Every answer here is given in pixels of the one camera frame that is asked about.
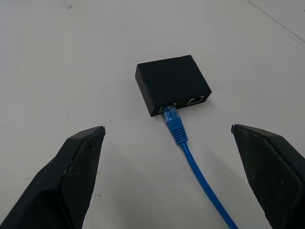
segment black box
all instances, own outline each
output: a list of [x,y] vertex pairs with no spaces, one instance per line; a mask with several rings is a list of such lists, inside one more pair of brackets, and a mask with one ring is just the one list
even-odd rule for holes
[[151,116],[167,105],[203,103],[212,93],[190,55],[138,64],[135,78]]

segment blue ethernet cable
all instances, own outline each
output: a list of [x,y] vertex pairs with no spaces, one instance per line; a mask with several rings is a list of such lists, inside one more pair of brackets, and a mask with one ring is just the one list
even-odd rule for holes
[[226,210],[224,209],[224,207],[218,200],[217,196],[215,195],[215,193],[209,186],[208,182],[202,175],[199,167],[197,166],[197,164],[192,156],[192,153],[186,143],[188,141],[188,139],[187,139],[186,132],[184,130],[184,126],[182,124],[181,118],[178,115],[177,109],[173,106],[168,106],[168,107],[164,108],[162,116],[163,116],[163,119],[164,119],[166,125],[168,126],[171,134],[173,135],[177,145],[180,146],[180,148],[183,150],[184,155],[185,155],[192,171],[194,172],[197,180],[199,181],[201,187],[205,191],[205,193],[208,196],[208,198],[210,199],[210,201],[213,203],[213,205],[215,206],[215,208],[217,209],[219,214],[222,216],[222,218],[224,219],[224,221],[226,222],[228,227],[230,229],[238,229],[238,227],[236,226],[234,221],[231,219],[229,214],[226,212]]

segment white table surface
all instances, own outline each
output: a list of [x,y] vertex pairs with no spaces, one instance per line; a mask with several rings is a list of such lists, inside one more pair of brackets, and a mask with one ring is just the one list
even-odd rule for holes
[[0,31],[0,221],[66,138],[104,125],[84,229],[227,228],[134,78],[191,54],[212,90],[179,110],[193,156],[239,228],[270,228],[230,128],[305,155],[305,44],[247,1],[3,0]]

